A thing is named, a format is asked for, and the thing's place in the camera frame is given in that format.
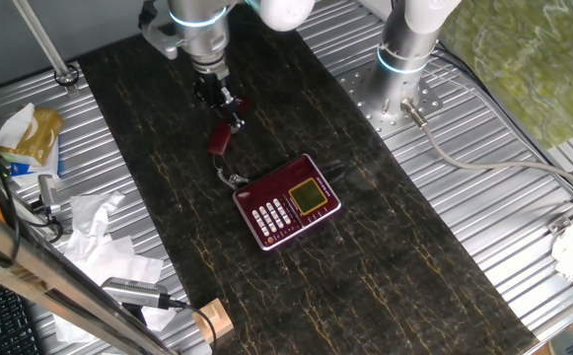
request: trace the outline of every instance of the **metal clamp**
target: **metal clamp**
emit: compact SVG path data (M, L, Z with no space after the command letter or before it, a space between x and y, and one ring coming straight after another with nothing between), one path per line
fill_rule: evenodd
M558 219L549 223L546 227L552 235L557 237L564 233L564 230L568 227L571 227L571 220L566 216L560 216Z

